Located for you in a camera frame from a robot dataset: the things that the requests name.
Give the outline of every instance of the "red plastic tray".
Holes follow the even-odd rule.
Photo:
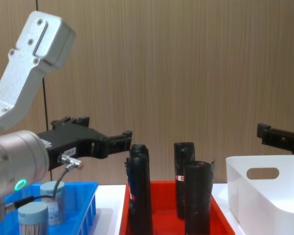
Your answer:
[[[153,235],[184,235],[184,220],[178,219],[175,203],[175,181],[151,182]],[[120,235],[131,235],[128,221],[129,188],[126,186]],[[235,235],[212,197],[210,234]]]

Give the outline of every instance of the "green indicator light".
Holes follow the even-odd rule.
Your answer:
[[[14,190],[17,191],[17,190],[24,188],[26,184],[27,184],[27,180],[21,179],[16,183]]]

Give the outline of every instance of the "white plastic bin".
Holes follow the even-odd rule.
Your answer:
[[[250,180],[250,168],[277,168],[276,179]],[[294,155],[226,159],[229,205],[246,235],[294,235]]]

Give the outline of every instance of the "gray metal cylinder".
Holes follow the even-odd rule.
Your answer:
[[[42,180],[48,169],[47,150],[36,134],[0,136],[0,198]]]

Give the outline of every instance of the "black tube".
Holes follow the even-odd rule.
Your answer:
[[[152,235],[149,154],[143,144],[134,144],[126,159],[130,187],[129,223],[134,235]]]
[[[195,147],[193,142],[181,142],[174,144],[175,165],[175,197],[177,217],[184,219],[184,164],[195,161]]]
[[[185,234],[210,234],[213,164],[194,161],[185,170]]]

